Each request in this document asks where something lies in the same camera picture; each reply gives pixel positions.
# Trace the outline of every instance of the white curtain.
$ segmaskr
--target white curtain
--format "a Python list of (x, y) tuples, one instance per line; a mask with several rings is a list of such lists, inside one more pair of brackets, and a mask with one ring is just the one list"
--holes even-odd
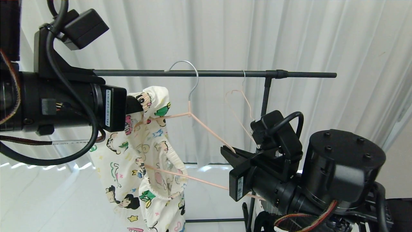
[[(130, 1), (70, 0), (70, 9), (94, 8), (110, 30), (88, 47), (56, 50), (72, 65), (91, 69), (167, 69), (191, 61), (199, 70), (274, 70), (336, 72), (336, 79), (287, 78), (272, 81), (268, 112), (284, 116), (301, 111), (301, 141), (312, 133), (348, 130), (380, 146), (409, 106), (412, 86), (411, 1)], [(21, 69), (33, 69), (33, 35), (50, 22), (46, 2), (24, 1), (21, 21)], [(178, 64), (176, 69), (190, 69)], [(107, 84), (128, 92), (150, 85), (169, 89), (170, 114), (187, 111), (195, 78), (107, 77)], [(225, 104), (242, 78), (200, 78), (192, 95), (194, 113), (229, 144), (255, 149)], [(247, 78), (246, 96), (259, 118), (263, 78)], [(252, 121), (239, 93), (229, 101), (243, 124)], [(168, 120), (171, 143), (185, 162), (226, 163), (221, 143), (190, 118)], [(90, 128), (59, 129), (45, 139), (87, 139)], [(38, 139), (32, 134), (11, 133)], [(72, 154), (78, 146), (13, 146), (45, 159)], [(2, 157), (2, 162), (9, 161)], [(78, 166), (89, 162), (87, 156)]]

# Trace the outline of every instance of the bolt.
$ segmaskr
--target bolt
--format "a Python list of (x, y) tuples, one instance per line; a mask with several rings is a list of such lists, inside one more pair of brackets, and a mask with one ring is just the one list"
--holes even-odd
[(372, 156), (371, 156), (369, 153), (364, 154), (363, 157), (364, 157), (365, 159), (370, 159), (370, 158), (372, 158)]
[(30, 119), (30, 118), (25, 118), (25, 119), (23, 120), (23, 123), (26, 124), (26, 125), (30, 125), (30, 124), (33, 123), (33, 120)]
[(325, 147), (325, 151), (327, 151), (327, 152), (332, 152), (332, 147), (331, 147), (331, 146), (326, 146), (326, 147)]
[(365, 139), (362, 138), (362, 137), (359, 137), (356, 141), (357, 141), (358, 143), (364, 143), (364, 142), (365, 142)]

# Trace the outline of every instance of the blue star print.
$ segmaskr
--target blue star print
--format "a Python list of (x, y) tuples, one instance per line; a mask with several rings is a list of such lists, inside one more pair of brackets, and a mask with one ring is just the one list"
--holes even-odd
[(157, 132), (152, 133), (152, 134), (153, 134), (153, 137), (160, 137), (163, 134), (163, 131), (160, 129)]

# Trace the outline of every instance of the patterned fabric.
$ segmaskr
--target patterned fabric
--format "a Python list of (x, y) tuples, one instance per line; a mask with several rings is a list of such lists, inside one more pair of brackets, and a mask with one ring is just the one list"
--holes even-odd
[(130, 95), (143, 112), (126, 115), (124, 131), (108, 133), (90, 156), (109, 202), (129, 232), (183, 232), (187, 178), (145, 168), (149, 164), (187, 175), (169, 143), (166, 120), (149, 119), (169, 110), (168, 90), (152, 86)]

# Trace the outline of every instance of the yellow star print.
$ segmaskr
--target yellow star print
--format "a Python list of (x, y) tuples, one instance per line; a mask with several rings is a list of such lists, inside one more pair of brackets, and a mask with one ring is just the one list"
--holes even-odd
[(127, 219), (129, 219), (129, 221), (132, 223), (132, 222), (134, 222), (134, 221), (137, 221), (137, 216), (133, 216), (133, 215), (131, 215), (129, 218), (127, 218)]

